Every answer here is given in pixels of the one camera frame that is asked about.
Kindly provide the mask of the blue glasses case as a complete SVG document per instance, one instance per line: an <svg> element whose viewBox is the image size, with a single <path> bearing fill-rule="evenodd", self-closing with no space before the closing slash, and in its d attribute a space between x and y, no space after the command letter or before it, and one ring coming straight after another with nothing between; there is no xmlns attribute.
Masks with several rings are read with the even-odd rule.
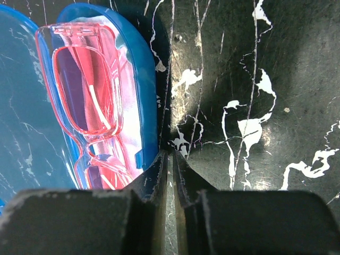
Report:
<svg viewBox="0 0 340 255"><path fill-rule="evenodd" d="M142 141L135 159L144 172L158 153L155 62L145 39L117 12L88 3L67 6L53 24L100 15L116 26L131 55ZM1 6L1 210L23 190L91 190L78 185L71 141L48 95L35 38L40 27Z"/></svg>

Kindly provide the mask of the red frame sunglasses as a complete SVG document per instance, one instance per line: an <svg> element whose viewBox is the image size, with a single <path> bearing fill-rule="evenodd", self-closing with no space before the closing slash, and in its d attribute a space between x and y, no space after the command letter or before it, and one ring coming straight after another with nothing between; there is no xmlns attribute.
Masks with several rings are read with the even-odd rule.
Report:
<svg viewBox="0 0 340 255"><path fill-rule="evenodd" d="M57 23L40 27L35 38L55 116L71 141L79 187L126 187L133 176L121 138L121 68L112 29Z"/></svg>

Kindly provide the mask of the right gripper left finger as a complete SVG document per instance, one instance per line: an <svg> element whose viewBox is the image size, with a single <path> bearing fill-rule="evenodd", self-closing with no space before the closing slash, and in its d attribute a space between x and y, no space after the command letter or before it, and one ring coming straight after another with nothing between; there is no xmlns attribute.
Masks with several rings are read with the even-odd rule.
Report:
<svg viewBox="0 0 340 255"><path fill-rule="evenodd" d="M121 190L23 190L1 216L1 254L164 254L168 154Z"/></svg>

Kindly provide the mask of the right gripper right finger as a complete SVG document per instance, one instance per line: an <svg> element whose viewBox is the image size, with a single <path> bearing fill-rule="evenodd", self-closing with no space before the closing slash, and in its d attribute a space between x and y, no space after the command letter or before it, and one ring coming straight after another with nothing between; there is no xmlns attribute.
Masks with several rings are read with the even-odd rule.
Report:
<svg viewBox="0 0 340 255"><path fill-rule="evenodd" d="M303 191L221 191L173 155L179 254L339 254L323 200Z"/></svg>

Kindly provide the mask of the light blue cleaning cloth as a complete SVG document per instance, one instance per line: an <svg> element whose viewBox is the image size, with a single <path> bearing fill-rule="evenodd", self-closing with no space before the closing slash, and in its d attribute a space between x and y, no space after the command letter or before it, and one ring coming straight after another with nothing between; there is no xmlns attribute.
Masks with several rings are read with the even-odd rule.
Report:
<svg viewBox="0 0 340 255"><path fill-rule="evenodd" d="M140 118L131 55L125 39L108 18L103 15L91 18L79 17L73 22L93 22L110 27L115 35L118 50L123 100L123 128L119 134L127 159L125 163L133 179L139 176L142 168L137 168L135 155L142 149Z"/></svg>

